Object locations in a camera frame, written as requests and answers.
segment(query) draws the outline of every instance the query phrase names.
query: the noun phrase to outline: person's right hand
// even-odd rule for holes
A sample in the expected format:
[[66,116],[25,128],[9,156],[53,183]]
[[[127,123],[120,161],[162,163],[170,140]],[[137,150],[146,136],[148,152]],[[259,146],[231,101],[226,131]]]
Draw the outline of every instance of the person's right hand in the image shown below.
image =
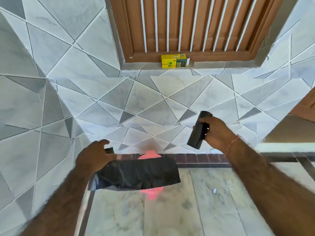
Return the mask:
[[205,141],[211,147],[224,153],[236,135],[219,118],[209,116],[200,118],[198,121],[201,123],[208,123],[210,126]]

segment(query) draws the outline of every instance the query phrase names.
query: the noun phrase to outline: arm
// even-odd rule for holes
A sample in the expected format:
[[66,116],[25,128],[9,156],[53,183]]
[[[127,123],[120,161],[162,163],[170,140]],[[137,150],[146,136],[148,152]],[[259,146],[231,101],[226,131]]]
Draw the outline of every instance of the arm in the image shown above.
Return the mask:
[[[236,135],[215,117],[200,119],[210,125],[205,140],[226,152]],[[275,235],[315,235],[315,194],[268,163],[241,139],[227,154],[235,173]]]
[[74,169],[21,236],[74,234],[81,201],[89,179],[108,162],[116,159],[114,154],[105,154],[104,145],[108,143],[108,140],[93,142],[81,151]]

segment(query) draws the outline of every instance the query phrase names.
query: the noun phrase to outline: yellow box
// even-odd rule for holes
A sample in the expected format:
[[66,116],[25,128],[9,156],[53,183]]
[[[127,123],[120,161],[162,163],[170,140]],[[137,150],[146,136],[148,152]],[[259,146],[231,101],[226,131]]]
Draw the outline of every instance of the yellow box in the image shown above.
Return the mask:
[[162,68],[178,68],[187,67],[189,65],[190,58],[187,58],[185,54],[177,55],[162,55]]

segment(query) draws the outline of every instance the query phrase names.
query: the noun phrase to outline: black garbage bag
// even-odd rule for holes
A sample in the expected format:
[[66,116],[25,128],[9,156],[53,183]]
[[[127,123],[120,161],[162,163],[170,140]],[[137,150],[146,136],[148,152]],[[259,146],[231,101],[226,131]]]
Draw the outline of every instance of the black garbage bag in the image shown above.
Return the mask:
[[114,160],[98,171],[90,190],[143,190],[180,183],[175,160],[159,157],[141,160]]

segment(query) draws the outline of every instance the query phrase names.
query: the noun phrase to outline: white metal bar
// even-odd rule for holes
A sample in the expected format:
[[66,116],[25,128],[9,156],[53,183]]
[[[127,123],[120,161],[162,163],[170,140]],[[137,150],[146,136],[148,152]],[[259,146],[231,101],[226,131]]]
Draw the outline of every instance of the white metal bar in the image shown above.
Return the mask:
[[243,30],[242,30],[242,34],[241,34],[241,36],[240,36],[240,38],[239,38],[239,40],[238,40],[238,44],[237,44],[237,46],[236,46],[236,51],[238,51],[238,48],[239,48],[239,46],[241,45],[242,39],[243,39],[243,37],[244,37],[244,34],[245,34],[245,31],[246,31],[247,25],[248,25],[248,23],[249,23],[249,21],[250,21],[250,17],[251,17],[251,15],[252,15],[252,13],[253,13],[253,10],[254,10],[254,7],[255,7],[256,2],[257,2],[257,0],[253,0],[252,5],[250,6],[250,11],[248,12],[248,15],[247,15],[247,18],[246,18],[246,21],[245,21],[245,24],[244,24],[244,27],[243,27]]
[[196,1],[194,25],[193,25],[193,27],[192,27],[192,33],[191,33],[190,52],[192,51],[192,44],[194,43],[195,30],[196,30],[196,22],[197,22],[197,15],[198,15],[198,7],[199,7],[199,0]]
[[204,35],[202,51],[204,51],[205,48],[206,48],[208,32],[209,32],[209,28],[210,28],[210,23],[211,23],[211,18],[212,18],[212,12],[213,12],[214,5],[215,5],[215,0],[211,0],[210,10],[209,10],[209,17],[208,17],[208,23],[207,23],[207,28],[206,28],[206,34]]
[[180,51],[181,35],[182,35],[182,32],[183,32],[184,7],[185,7],[185,0],[181,0],[180,24],[179,24],[179,39],[178,39],[178,52]]
[[241,8],[242,2],[243,2],[243,0],[239,0],[239,1],[238,1],[238,6],[237,6],[236,11],[235,11],[235,13],[234,13],[234,19],[233,19],[233,22],[232,22],[232,25],[231,25],[231,28],[230,28],[229,36],[228,36],[228,38],[227,38],[227,41],[226,41],[226,44],[225,44],[225,47],[224,47],[224,51],[227,50],[227,47],[228,47],[228,45],[229,45],[230,38],[231,38],[231,36],[232,36],[232,32],[233,32],[233,29],[234,29],[234,25],[235,25],[235,22],[236,22],[238,13],[239,13],[239,9]]
[[157,0],[154,0],[154,24],[155,24],[155,49],[158,52],[158,32],[157,32]]
[[170,0],[167,0],[167,29],[166,29],[166,51],[169,51],[169,12],[170,12]]
[[147,35],[146,35],[146,22],[144,20],[144,6],[143,0],[140,0],[141,4],[141,17],[142,17],[142,29],[143,29],[143,39],[144,39],[144,50],[147,53]]
[[225,0],[225,2],[224,2],[224,6],[223,6],[222,14],[221,14],[221,19],[220,19],[220,23],[219,23],[217,35],[216,35],[216,37],[215,37],[215,43],[214,43],[214,45],[213,45],[213,51],[215,51],[216,44],[218,43],[218,39],[219,39],[219,35],[220,35],[220,30],[221,30],[221,27],[222,27],[222,22],[223,22],[223,19],[224,19],[224,14],[225,14],[225,10],[226,10],[227,2],[228,2],[228,1],[229,1],[229,0]]

